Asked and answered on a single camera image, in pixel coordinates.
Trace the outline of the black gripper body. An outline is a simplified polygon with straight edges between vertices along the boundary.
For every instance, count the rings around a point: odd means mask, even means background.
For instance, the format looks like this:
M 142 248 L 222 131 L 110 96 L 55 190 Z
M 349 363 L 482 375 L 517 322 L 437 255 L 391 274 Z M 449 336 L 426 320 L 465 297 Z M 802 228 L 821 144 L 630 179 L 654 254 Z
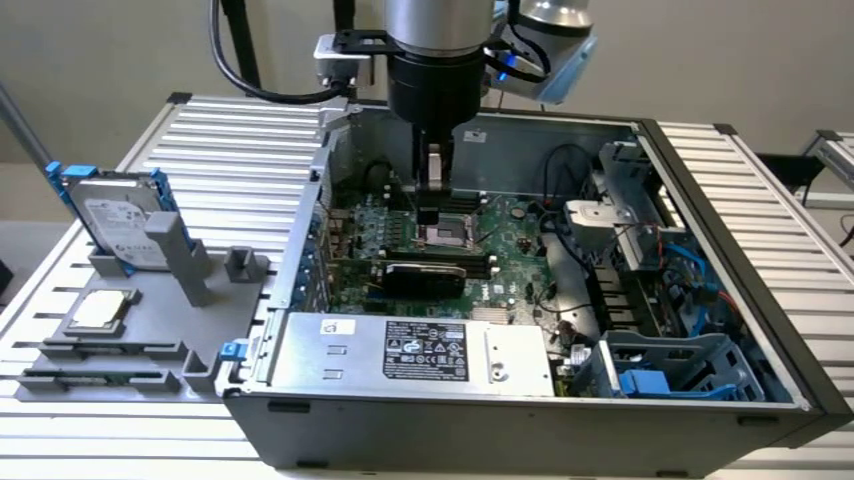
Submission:
M 481 108 L 483 54 L 442 58 L 401 52 L 389 57 L 387 68 L 389 106 L 413 127 L 414 149 L 447 143 Z

